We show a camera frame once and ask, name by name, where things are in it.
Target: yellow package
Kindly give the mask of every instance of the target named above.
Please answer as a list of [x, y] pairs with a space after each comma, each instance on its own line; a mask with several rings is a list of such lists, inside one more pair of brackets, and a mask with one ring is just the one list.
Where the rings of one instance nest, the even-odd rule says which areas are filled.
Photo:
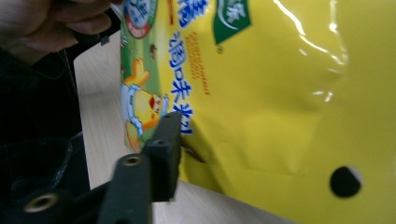
[[125, 144], [181, 111], [181, 178], [299, 223], [395, 223], [396, 2], [127, 0]]

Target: hand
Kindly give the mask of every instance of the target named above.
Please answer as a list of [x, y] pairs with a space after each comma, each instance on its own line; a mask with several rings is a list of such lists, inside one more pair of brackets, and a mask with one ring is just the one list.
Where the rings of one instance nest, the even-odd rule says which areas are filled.
[[77, 43], [75, 30], [93, 35], [111, 24], [104, 13], [122, 0], [0, 0], [0, 48], [32, 64]]

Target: brand logo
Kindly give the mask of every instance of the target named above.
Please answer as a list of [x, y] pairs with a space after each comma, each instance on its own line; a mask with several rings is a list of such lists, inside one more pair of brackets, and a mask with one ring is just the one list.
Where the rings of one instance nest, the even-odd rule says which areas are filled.
[[248, 0], [218, 0], [214, 21], [216, 44], [241, 32], [250, 25]]
[[128, 0], [124, 5], [125, 22], [136, 38], [145, 36], [155, 19], [157, 0]]

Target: glossy yellow surface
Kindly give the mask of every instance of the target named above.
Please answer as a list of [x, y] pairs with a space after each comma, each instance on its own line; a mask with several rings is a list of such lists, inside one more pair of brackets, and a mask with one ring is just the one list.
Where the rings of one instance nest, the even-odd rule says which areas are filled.
[[[250, 0], [251, 24], [216, 44], [217, 2], [181, 29], [177, 1], [159, 1], [145, 37], [170, 102], [174, 32], [189, 56], [183, 141], [196, 155], [183, 155], [181, 178], [299, 223], [396, 223], [396, 2]], [[330, 187], [342, 166], [361, 182], [349, 198]]]

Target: black metal device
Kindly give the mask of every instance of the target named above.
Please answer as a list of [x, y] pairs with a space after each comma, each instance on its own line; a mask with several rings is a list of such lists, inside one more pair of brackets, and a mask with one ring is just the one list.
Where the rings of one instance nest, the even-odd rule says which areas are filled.
[[141, 153], [119, 159], [112, 180], [80, 197], [56, 189], [19, 206], [19, 224], [151, 223], [151, 203], [175, 196], [181, 113], [165, 115]]

